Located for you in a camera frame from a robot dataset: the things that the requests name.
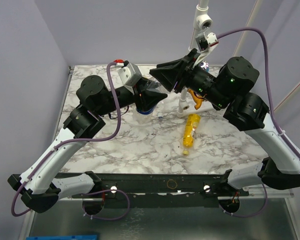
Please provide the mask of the clear bottle blue label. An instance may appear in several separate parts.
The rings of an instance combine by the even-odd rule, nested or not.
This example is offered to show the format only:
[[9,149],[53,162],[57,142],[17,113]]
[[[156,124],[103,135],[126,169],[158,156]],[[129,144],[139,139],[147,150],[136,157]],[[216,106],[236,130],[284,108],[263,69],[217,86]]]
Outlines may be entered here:
[[133,87],[135,93],[133,119],[139,124],[149,122],[155,107],[167,97],[167,94],[161,91],[161,86],[157,81],[142,79]]

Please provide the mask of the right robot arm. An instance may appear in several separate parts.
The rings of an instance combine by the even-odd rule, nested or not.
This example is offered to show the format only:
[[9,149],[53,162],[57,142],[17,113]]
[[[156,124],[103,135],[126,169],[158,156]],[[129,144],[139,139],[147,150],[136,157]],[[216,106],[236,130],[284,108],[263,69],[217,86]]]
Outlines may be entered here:
[[199,66],[198,59],[194,49],[181,59],[158,64],[150,75],[167,91],[190,89],[214,109],[224,110],[224,118],[268,154],[261,163],[226,171],[220,182],[221,193],[231,196],[238,189],[257,184],[278,190],[300,187],[300,149],[274,125],[262,98],[251,92],[259,71],[245,58],[235,56],[213,76]]

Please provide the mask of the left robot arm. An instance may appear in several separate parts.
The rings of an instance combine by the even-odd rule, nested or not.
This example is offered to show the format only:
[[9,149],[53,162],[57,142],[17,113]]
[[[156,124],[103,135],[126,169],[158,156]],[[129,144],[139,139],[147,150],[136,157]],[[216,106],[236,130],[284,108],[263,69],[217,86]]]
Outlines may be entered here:
[[29,210],[43,213],[63,198],[73,195],[100,194],[101,179],[86,171],[74,177],[58,178],[57,174],[68,160],[89,141],[107,141],[117,135],[102,139],[95,135],[105,126],[102,116],[135,104],[139,111],[149,113],[167,97],[159,90],[159,83],[141,77],[132,91],[125,87],[108,90],[104,80],[97,75],[86,77],[76,92],[79,105],[63,123],[59,134],[42,156],[22,174],[12,174],[8,183]]

